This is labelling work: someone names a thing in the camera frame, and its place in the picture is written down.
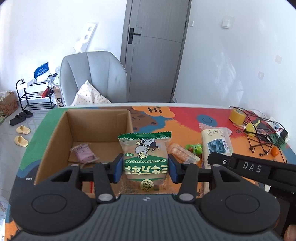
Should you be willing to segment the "green candy packet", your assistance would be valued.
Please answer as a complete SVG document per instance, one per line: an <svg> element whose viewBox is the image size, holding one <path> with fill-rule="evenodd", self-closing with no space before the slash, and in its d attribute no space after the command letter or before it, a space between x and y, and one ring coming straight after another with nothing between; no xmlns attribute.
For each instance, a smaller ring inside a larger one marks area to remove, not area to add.
<svg viewBox="0 0 296 241"><path fill-rule="evenodd" d="M196 156L200 156L203 153L203 148L201 144L187 144L185 145L185 149L195 154Z"/></svg>

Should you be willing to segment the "green mushroom snack packet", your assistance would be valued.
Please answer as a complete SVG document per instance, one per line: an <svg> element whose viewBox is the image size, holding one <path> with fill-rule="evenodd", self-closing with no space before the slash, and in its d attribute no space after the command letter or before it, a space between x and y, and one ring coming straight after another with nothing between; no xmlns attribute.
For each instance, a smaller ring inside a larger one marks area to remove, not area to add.
<svg viewBox="0 0 296 241"><path fill-rule="evenodd" d="M123 185L127 193L160 191L169 172L167 146L171 132L118 136L123 150Z"/></svg>

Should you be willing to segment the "grey room door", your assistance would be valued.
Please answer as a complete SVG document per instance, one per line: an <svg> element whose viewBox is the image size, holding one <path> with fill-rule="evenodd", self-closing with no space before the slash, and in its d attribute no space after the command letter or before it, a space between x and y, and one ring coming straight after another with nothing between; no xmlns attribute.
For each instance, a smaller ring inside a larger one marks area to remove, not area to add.
<svg viewBox="0 0 296 241"><path fill-rule="evenodd" d="M190 1L127 1L121 63L130 102L170 102L184 49ZM128 44L130 28L141 36Z"/></svg>

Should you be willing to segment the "orange biscuit packet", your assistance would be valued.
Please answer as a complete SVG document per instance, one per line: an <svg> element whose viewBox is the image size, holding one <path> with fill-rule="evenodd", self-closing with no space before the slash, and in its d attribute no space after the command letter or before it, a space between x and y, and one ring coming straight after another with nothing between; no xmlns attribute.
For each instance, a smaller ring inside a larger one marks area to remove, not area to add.
<svg viewBox="0 0 296 241"><path fill-rule="evenodd" d="M173 154L176 158L182 161L184 164L198 164L201 160L198 156L190 152L189 150L183 148L181 145L176 143L171 143L167 147L169 154Z"/></svg>

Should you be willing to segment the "black charger plug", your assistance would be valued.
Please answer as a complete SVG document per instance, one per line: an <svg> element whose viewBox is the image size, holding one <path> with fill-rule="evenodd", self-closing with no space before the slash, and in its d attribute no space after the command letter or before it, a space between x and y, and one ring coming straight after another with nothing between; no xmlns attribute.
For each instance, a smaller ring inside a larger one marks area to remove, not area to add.
<svg viewBox="0 0 296 241"><path fill-rule="evenodd" d="M288 132L286 129L283 129L280 133L280 137L283 139L283 140L286 140L288 138Z"/></svg>

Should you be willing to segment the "cream sandwich cake packet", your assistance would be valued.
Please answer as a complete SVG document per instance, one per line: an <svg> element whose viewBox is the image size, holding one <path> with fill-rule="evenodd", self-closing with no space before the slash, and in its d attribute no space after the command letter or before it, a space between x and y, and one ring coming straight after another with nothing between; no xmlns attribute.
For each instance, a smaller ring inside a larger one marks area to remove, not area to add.
<svg viewBox="0 0 296 241"><path fill-rule="evenodd" d="M230 136L232 131L229 128L216 128L203 123L199 124L202 137L202 167L210 168L208 156L211 153L231 156L233 147Z"/></svg>

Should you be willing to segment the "white power strip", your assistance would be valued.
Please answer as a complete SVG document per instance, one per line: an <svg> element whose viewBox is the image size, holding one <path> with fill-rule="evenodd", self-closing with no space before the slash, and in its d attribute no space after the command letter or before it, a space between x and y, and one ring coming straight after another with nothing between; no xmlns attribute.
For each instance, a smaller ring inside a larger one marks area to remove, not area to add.
<svg viewBox="0 0 296 241"><path fill-rule="evenodd" d="M270 117L267 121L267 123L271 126L272 129L274 129L274 132L280 137L280 133L283 129L285 129L283 127L282 124L280 124L278 121L276 121L273 117ZM284 140L286 143L289 141L289 134L288 134L288 138L286 140Z"/></svg>

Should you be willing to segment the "colourful cartoon table mat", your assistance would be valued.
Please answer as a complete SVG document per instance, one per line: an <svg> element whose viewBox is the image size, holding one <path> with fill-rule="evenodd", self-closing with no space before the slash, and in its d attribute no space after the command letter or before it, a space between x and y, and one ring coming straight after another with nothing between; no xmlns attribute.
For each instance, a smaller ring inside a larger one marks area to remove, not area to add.
<svg viewBox="0 0 296 241"><path fill-rule="evenodd" d="M55 108L21 161L10 199L14 240L281 240L295 223L295 165L211 153L211 168L124 151L118 137L171 132L201 142L203 123L233 128L229 109Z"/></svg>

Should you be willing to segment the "yellow plastic toy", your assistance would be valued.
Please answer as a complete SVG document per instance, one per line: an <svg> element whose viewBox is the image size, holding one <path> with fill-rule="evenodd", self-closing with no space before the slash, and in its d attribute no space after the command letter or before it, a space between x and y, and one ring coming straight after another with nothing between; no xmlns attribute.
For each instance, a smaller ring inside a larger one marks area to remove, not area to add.
<svg viewBox="0 0 296 241"><path fill-rule="evenodd" d="M256 128L259 124L260 124L260 120L258 120L256 123L253 123L253 122L247 123L245 125L245 131L249 134L256 133L257 132Z"/></svg>

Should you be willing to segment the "yellow tape roll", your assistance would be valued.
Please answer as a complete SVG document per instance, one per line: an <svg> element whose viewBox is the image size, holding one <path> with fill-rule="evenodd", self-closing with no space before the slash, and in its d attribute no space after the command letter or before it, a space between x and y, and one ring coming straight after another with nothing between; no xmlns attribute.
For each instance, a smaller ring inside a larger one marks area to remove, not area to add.
<svg viewBox="0 0 296 241"><path fill-rule="evenodd" d="M244 112L242 112L241 110L237 109L237 108L232 108L230 115L229 115L229 120L240 126L245 122L246 119L246 114Z"/></svg>

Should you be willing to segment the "dotted cream cushion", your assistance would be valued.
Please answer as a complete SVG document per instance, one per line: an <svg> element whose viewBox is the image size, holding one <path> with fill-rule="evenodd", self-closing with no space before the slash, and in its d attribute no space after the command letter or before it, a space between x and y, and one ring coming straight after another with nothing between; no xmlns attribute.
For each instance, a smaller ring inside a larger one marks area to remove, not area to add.
<svg viewBox="0 0 296 241"><path fill-rule="evenodd" d="M80 87L74 97L71 106L90 105L90 104L110 104L111 102L102 96L88 80Z"/></svg>

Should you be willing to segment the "yellow slipper near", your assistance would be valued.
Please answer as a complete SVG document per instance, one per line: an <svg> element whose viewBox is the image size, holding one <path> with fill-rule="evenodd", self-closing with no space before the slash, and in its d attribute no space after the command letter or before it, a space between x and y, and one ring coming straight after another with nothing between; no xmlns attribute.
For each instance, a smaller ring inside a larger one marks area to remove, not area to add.
<svg viewBox="0 0 296 241"><path fill-rule="evenodd" d="M23 136L16 136L14 139L16 145L21 147L27 147L29 142Z"/></svg>

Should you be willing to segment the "yellow slipper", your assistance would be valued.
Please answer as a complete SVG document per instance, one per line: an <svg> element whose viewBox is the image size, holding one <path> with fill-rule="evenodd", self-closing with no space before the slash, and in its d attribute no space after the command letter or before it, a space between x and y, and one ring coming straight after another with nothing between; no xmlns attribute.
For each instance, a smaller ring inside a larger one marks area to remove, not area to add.
<svg viewBox="0 0 296 241"><path fill-rule="evenodd" d="M27 147L29 142L23 136L16 136L14 139L16 145L21 147Z"/></svg>
<svg viewBox="0 0 296 241"><path fill-rule="evenodd" d="M28 135L31 132L31 130L26 126L21 125L16 128L16 132L20 134Z"/></svg>

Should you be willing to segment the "yellow slipper far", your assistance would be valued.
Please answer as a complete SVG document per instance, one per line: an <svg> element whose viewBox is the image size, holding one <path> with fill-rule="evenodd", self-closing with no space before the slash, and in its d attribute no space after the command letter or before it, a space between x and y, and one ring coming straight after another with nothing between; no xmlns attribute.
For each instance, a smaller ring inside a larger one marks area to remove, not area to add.
<svg viewBox="0 0 296 241"><path fill-rule="evenodd" d="M16 128L16 132L20 134L28 135L31 132L31 130L26 126L21 125Z"/></svg>

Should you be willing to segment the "black slipper pair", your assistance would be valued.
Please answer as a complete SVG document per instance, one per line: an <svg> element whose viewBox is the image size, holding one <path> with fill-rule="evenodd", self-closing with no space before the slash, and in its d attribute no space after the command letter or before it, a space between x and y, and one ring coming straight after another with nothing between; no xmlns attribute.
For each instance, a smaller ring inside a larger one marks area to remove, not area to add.
<svg viewBox="0 0 296 241"><path fill-rule="evenodd" d="M26 120L26 118L31 118L33 117L33 113L29 110L24 110L20 112L18 115L16 115L13 119L10 120L10 125L11 126L16 126L19 123L22 123L23 121Z"/></svg>

